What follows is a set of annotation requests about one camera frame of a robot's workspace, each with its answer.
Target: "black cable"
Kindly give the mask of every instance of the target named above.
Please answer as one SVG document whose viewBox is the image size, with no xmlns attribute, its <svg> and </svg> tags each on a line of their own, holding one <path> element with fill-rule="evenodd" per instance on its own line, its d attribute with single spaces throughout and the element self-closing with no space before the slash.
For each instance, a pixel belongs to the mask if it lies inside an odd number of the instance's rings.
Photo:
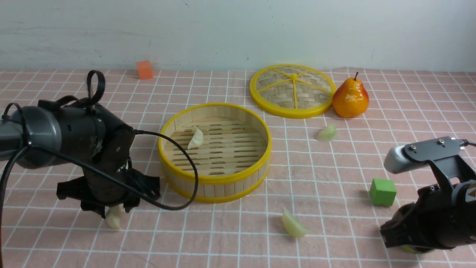
<svg viewBox="0 0 476 268">
<path fill-rule="evenodd" d="M 460 142 L 459 146 L 465 146 L 466 147 L 466 146 L 470 145 L 470 146 L 476 147 L 476 143 L 471 142 L 467 139 L 462 139 L 462 140 L 458 140 L 458 141 Z"/>
<path fill-rule="evenodd" d="M 15 162 L 22 157 L 25 152 L 28 150 L 28 146 L 24 146 L 18 149 L 8 161 L 5 169 L 3 170 L 3 174 L 0 178 L 0 223 L 2 222 L 2 215 L 3 215 L 3 202 L 5 201 L 5 192 L 7 191 L 7 181 L 8 177 L 10 176 L 11 170 L 15 165 Z M 0 250 L 0 268 L 3 268 L 3 254 Z"/>
</svg>

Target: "bamboo steamer basket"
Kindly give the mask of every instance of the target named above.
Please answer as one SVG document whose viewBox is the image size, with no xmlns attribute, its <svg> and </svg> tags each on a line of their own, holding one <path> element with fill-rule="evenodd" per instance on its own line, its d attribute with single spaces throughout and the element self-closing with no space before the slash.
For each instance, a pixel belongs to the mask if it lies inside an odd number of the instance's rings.
<svg viewBox="0 0 476 268">
<path fill-rule="evenodd" d="M 336 85 L 318 70 L 296 64 L 269 66 L 250 82 L 250 94 L 264 111 L 285 118 L 304 119 L 332 107 Z"/>
<path fill-rule="evenodd" d="M 203 132 L 203 144 L 187 150 L 193 127 Z M 234 104 L 207 103 L 188 108 L 162 128 L 180 144 L 198 170 L 195 200 L 223 203 L 253 192 L 266 178 L 270 167 L 271 133 L 252 111 Z M 184 154 L 171 142 L 159 138 L 162 171 L 169 186 L 190 198 L 195 175 Z"/>
</svg>

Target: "bamboo steamer lid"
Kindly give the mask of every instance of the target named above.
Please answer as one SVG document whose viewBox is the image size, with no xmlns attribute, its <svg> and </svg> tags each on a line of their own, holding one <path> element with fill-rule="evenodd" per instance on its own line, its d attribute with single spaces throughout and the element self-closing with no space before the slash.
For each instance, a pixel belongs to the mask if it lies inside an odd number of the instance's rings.
<svg viewBox="0 0 476 268">
<path fill-rule="evenodd" d="M 280 64 L 257 72 L 250 83 L 251 97 L 264 111 L 285 118 L 304 119 L 332 107 L 336 85 L 312 68 Z"/>
</svg>

